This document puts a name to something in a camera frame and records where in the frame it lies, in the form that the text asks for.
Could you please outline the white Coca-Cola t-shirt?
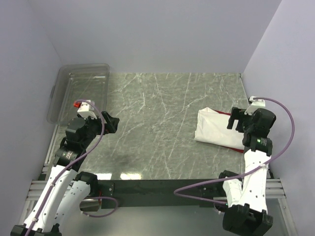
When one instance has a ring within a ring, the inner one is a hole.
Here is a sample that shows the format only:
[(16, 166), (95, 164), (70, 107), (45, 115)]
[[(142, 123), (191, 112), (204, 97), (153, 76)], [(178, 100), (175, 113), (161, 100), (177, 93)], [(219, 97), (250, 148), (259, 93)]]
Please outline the white Coca-Cola t-shirt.
[(230, 116), (219, 114), (206, 107), (198, 111), (194, 140), (214, 145), (243, 149), (243, 133), (227, 129)]

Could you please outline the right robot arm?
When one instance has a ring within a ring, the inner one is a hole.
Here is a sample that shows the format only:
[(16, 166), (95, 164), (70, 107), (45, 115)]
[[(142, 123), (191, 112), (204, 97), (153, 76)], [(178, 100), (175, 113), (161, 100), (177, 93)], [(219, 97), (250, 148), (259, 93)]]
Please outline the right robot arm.
[(223, 229), (238, 236), (263, 236), (273, 226), (273, 217), (266, 205), (266, 179), (273, 144), (268, 138), (276, 116), (258, 108), (254, 112), (233, 108), (228, 129), (237, 121), (236, 131), (243, 133), (245, 172), (247, 176), (232, 179), (232, 172), (224, 171), (216, 191), (227, 198)]

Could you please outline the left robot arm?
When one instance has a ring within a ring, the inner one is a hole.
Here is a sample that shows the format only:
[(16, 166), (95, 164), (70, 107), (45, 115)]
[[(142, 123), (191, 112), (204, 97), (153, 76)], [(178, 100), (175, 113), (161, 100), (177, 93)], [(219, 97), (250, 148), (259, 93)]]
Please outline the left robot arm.
[(68, 123), (49, 179), (24, 223), (13, 227), (12, 236), (60, 236), (69, 216), (86, 197), (100, 198), (97, 175), (79, 169), (94, 138), (117, 131), (119, 118), (105, 111), (101, 115), (78, 115)]

